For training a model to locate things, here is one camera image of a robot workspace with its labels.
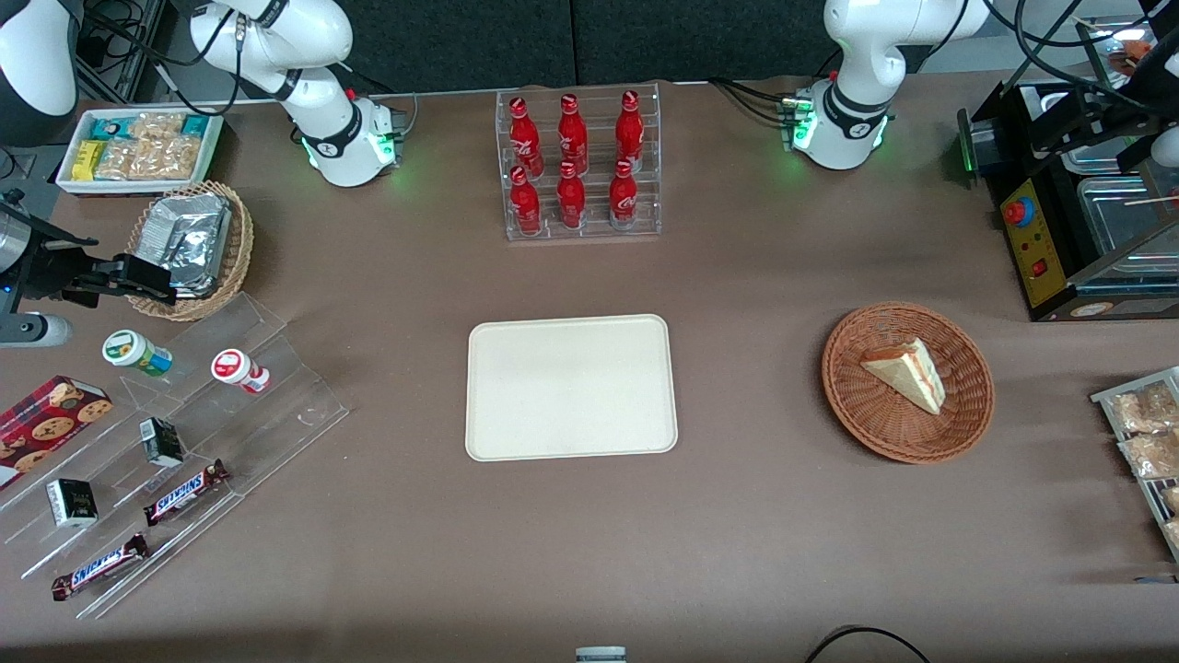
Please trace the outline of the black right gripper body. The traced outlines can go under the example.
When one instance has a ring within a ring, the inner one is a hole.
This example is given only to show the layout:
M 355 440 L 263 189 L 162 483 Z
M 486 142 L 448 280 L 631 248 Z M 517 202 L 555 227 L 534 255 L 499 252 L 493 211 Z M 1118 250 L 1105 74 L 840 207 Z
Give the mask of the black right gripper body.
M 42 219 L 25 222 L 29 243 L 17 261 L 18 298 L 53 298 L 79 307 L 99 306 L 100 294 L 88 291 L 77 280 L 91 275 L 99 260 L 85 248 L 98 245 L 93 238 L 77 238 Z

